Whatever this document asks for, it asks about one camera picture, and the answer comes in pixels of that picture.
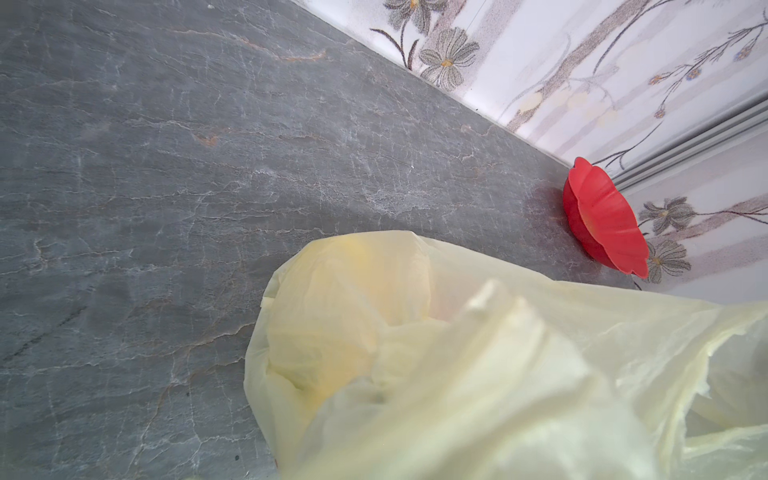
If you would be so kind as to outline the pale yellow printed plastic bag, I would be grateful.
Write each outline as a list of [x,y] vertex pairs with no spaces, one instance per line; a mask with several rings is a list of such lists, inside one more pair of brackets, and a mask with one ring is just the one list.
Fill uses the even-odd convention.
[[284,479],[763,479],[767,306],[555,281],[407,231],[270,279],[244,390]]

